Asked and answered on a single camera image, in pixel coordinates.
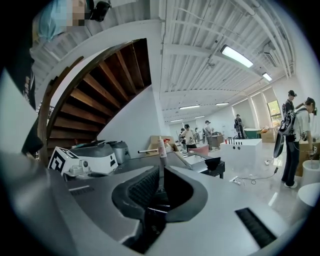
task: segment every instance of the box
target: box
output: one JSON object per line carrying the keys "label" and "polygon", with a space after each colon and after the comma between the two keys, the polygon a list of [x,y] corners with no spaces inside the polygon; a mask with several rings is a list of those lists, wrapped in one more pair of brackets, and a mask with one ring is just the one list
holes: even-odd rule
{"label": "box", "polygon": [[[161,139],[169,139],[168,144],[172,147],[173,151],[175,152],[179,152],[179,149],[177,148],[177,145],[175,143],[175,139],[172,136],[165,136],[165,135],[152,135],[150,136],[150,144],[147,148],[147,150],[154,150],[158,148],[158,138],[159,136],[161,136]],[[145,153],[146,156],[150,157],[150,156],[155,156],[155,155],[159,155],[158,151],[154,151],[154,152],[146,152]]]}
{"label": "box", "polygon": [[261,139],[263,143],[275,143],[276,136],[274,129],[270,129],[266,133],[261,133]]}
{"label": "box", "polygon": [[[304,173],[302,164],[304,161],[310,160],[308,152],[305,152],[305,151],[309,151],[309,145],[308,145],[308,141],[303,141],[303,140],[300,140],[299,145],[300,145],[299,164],[296,169],[295,175],[302,177]],[[319,160],[320,140],[318,139],[316,142],[313,143],[313,145],[317,148],[317,152],[314,154],[313,160]]]}

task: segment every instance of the white container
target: white container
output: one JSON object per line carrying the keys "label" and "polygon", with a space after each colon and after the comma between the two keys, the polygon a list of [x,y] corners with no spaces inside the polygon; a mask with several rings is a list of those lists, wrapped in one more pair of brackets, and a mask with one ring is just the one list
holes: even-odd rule
{"label": "white container", "polygon": [[158,137],[158,151],[160,158],[166,158],[167,157],[167,152],[165,149],[165,143],[164,140],[161,139],[161,136]]}
{"label": "white container", "polygon": [[308,184],[299,189],[290,220],[292,225],[308,216],[317,203],[319,193],[320,183]]}
{"label": "white container", "polygon": [[320,183],[320,162],[319,160],[307,160],[302,163],[303,175],[301,180],[301,187]]}

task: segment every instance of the air conditioner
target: air conditioner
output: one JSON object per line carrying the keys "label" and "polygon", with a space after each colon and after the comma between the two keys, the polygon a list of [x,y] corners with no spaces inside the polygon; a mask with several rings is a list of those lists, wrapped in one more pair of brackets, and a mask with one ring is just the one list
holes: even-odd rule
{"label": "air conditioner", "polygon": [[271,41],[263,47],[264,55],[268,58],[271,64],[277,68],[280,66],[280,61],[275,50],[276,49]]}

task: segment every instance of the white bathtub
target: white bathtub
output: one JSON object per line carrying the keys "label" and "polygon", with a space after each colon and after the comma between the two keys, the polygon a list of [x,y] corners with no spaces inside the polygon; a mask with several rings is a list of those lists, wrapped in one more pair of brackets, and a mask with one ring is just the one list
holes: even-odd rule
{"label": "white bathtub", "polygon": [[262,139],[236,139],[233,142],[237,144],[229,144],[228,139],[227,144],[220,144],[221,160],[225,162],[226,170],[256,170],[262,163]]}

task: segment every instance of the cap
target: cap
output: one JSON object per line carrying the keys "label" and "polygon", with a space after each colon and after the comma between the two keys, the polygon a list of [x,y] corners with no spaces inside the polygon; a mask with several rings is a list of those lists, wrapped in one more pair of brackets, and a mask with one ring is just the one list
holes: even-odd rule
{"label": "cap", "polygon": [[294,90],[288,91],[289,96],[297,97],[297,94],[294,92]]}

